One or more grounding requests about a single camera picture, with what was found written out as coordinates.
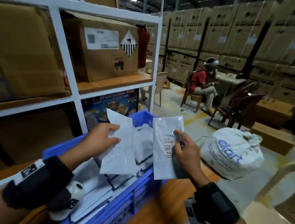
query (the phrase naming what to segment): beige pants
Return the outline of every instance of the beige pants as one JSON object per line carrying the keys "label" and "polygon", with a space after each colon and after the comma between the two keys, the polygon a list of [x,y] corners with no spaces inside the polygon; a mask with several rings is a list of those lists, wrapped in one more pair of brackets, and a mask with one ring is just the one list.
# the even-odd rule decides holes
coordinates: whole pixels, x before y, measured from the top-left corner
{"label": "beige pants", "polygon": [[197,88],[195,88],[193,94],[207,96],[205,111],[209,111],[211,109],[213,98],[218,95],[214,86],[210,86],[206,89],[202,89],[201,87],[197,87]]}
{"label": "beige pants", "polygon": [[[138,69],[141,72],[145,72],[145,67]],[[145,98],[145,90],[143,88],[140,88],[140,94],[141,94],[141,99]]]}

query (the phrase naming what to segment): red shirt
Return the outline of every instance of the red shirt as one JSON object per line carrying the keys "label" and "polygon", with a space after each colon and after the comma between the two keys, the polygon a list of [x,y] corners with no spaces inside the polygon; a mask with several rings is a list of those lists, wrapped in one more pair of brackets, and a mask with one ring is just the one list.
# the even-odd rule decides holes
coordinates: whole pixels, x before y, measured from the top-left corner
{"label": "red shirt", "polygon": [[189,87],[189,92],[193,93],[195,88],[201,86],[201,83],[206,82],[206,70],[202,69],[201,71],[195,72],[191,78],[191,86]]}
{"label": "red shirt", "polygon": [[145,67],[147,59],[148,42],[150,41],[150,33],[144,28],[137,28],[138,32],[138,68]]}

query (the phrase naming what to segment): wooden shelf board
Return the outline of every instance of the wooden shelf board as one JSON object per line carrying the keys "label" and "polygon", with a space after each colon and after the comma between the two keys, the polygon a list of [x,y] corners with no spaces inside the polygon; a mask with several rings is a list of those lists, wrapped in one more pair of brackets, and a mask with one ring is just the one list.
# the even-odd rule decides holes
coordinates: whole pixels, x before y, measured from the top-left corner
{"label": "wooden shelf board", "polygon": [[151,82],[153,79],[149,74],[138,71],[130,73],[126,76],[119,76],[110,79],[104,79],[96,82],[85,82],[80,79],[77,80],[77,86],[80,94],[96,92],[101,90],[108,90],[122,86],[135,85],[145,82]]}
{"label": "wooden shelf board", "polygon": [[29,99],[0,102],[0,110],[27,106],[34,103],[41,103],[41,102],[45,102],[49,100],[56,100],[56,99],[69,97],[69,96],[71,96],[71,93],[67,92],[67,93],[60,93],[60,94],[55,94],[51,96],[41,96],[41,97],[34,97]]}

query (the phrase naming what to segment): printed warning symbol on box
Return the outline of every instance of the printed warning symbol on box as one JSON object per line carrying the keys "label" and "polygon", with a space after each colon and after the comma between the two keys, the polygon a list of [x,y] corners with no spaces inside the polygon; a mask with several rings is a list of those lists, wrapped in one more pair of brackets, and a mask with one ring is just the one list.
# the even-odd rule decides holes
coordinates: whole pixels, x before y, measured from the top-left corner
{"label": "printed warning symbol on box", "polygon": [[121,42],[121,47],[124,49],[128,57],[131,56],[132,52],[136,48],[136,45],[137,43],[134,37],[132,36],[130,30],[128,30],[127,34],[125,35],[125,37],[123,38]]}

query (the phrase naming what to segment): beige plastic chair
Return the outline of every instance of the beige plastic chair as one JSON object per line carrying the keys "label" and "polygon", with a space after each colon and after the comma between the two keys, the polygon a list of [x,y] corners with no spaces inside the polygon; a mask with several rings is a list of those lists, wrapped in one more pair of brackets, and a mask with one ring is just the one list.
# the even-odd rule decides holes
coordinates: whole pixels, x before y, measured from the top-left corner
{"label": "beige plastic chair", "polygon": [[270,206],[268,201],[271,198],[270,190],[291,172],[295,172],[295,162],[288,163],[280,168],[256,195],[254,201],[243,213],[243,218],[247,224],[295,223],[295,193],[274,208]]}
{"label": "beige plastic chair", "polygon": [[[162,88],[166,82],[167,73],[168,72],[157,73],[155,96],[156,96],[156,94],[160,94],[160,107],[161,107],[161,92],[162,92]],[[151,86],[149,86],[148,88],[144,87],[145,92],[149,93],[150,88],[151,88]]]}

